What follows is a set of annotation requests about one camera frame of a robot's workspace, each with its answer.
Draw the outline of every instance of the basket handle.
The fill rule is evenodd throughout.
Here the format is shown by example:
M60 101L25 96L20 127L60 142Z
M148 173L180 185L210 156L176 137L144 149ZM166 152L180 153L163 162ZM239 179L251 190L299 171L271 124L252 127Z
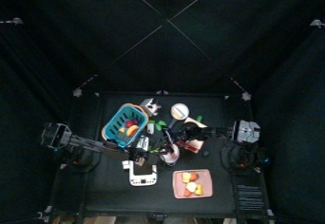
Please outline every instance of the basket handle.
M143 108L141 108L139 105L135 105L135 104L131 104L131 103L124 103L121 106L124 106L124 105L129 105L129 106L132 106L135 109L137 109L137 110L143 113L143 115L145 116L145 119L147 119L147 121L148 121L147 113L144 112Z

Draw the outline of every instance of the black fabric wall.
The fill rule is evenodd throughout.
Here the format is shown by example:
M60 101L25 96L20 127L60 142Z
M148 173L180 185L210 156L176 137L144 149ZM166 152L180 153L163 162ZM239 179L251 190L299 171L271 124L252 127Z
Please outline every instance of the black fabric wall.
M0 24L1 216L45 207L53 168L34 138L44 121L67 120L71 91L97 75L84 90L238 93L234 78L254 95L262 142L274 158L274 212L323 221L325 34L309 26L323 17L323 5L325 0L1 0L0 21L24 22Z
M289 216L325 222L323 43L325 29L317 28L255 94L255 117L273 160L269 196L286 223L294 223Z
M2 14L14 16L8 9ZM2 222L16 218L29 219L47 207L55 164L48 150L40 147L40 133L47 121L67 121L71 93L24 29L0 25L0 47Z

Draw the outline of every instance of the table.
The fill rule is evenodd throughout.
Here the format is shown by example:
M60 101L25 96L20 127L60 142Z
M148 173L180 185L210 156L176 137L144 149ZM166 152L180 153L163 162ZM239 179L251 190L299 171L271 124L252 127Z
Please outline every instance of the table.
M188 116L202 116L211 127L231 127L235 120L251 120L250 103L240 95L100 93L84 95L75 100L69 117L69 128L80 137L101 140L100 130L124 103L140 104L156 98L162 104L155 121L171 121L170 108L175 103L188 107ZM101 154L97 165L87 175L60 172L64 187L57 188L55 202L59 209L83 212L84 215L144 215L195 216L224 218L235 214L231 175L220 164L220 148L226 140L208 139L194 154L180 149L176 164L170 167L158 163L158 183L135 187L128 181L128 172L121 169L123 156ZM176 199L172 192L172 173L179 170L208 169L212 177L212 196Z

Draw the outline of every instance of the black tent enclosure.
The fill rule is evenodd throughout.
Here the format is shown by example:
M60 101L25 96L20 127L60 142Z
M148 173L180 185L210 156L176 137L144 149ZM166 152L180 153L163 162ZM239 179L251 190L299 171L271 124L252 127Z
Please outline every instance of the black tent enclosure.
M172 217L323 223L323 5L1 0L0 222L55 223L71 215L83 223L112 215L160 223ZM63 168L60 154L40 145L44 123L104 142L101 129L120 106L151 98L162 105L148 118L155 124L168 123L175 103L190 118L230 132L235 121L254 121L267 166L254 165L252 175L227 169L226 131L230 137L204 140L196 154L180 148L174 166L159 160L151 186L129 184L112 152L87 151L85 171ZM155 125L151 142L160 137ZM206 169L211 195L176 198L178 171Z

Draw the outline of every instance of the red object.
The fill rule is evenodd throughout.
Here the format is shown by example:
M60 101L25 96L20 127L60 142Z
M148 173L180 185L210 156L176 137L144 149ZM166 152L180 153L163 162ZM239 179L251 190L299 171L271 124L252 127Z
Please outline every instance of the red object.
M125 121L125 127L129 128L132 125L135 125L132 120Z

